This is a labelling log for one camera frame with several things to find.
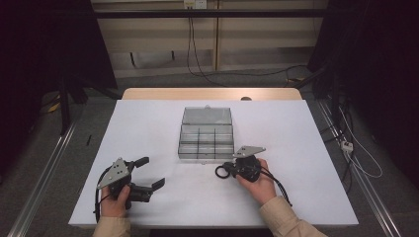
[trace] white table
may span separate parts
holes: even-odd
[[[358,220],[321,140],[308,106],[294,101],[118,101],[69,224],[96,224],[92,213],[100,174],[118,157],[149,156],[132,181],[166,185],[149,203],[133,202],[133,225],[144,228],[262,227],[259,205],[235,179],[214,174],[219,163],[183,162],[177,148],[185,107],[229,107],[235,149],[263,146],[259,155],[285,186],[298,217],[315,225],[355,225]]]

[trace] metal bracket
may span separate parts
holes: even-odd
[[[233,157],[246,158],[262,151],[266,151],[266,148],[258,146],[242,146],[238,151],[236,151],[236,153],[233,154]]]
[[[106,173],[105,177],[102,179],[101,183],[98,185],[98,190],[103,187],[110,185],[113,182],[116,182],[129,175],[129,170],[126,166],[126,162],[123,158],[118,158],[114,164],[112,164],[111,169]]]

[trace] dark curtain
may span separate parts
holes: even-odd
[[[84,84],[77,77],[101,87],[117,87],[93,15],[51,14],[56,10],[93,13],[89,0],[0,1],[1,172],[24,145],[42,95],[56,91],[60,77],[78,87]]]

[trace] person's arm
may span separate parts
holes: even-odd
[[[101,218],[96,225],[94,237],[129,237],[130,222],[126,218],[126,199],[129,187],[125,186],[118,199],[109,196],[108,187],[102,188]]]
[[[268,169],[265,160],[259,159],[259,161],[262,167]],[[262,218],[275,237],[325,236],[311,224],[298,219],[287,201],[283,197],[277,197],[274,181],[269,177],[261,174],[254,183],[239,175],[236,179],[262,205],[260,208]]]

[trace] sleeve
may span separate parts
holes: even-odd
[[[270,199],[262,205],[260,213],[275,237],[325,236],[308,222],[298,219],[283,197]]]
[[[128,218],[101,216],[96,225],[93,237],[129,237],[130,222]]]

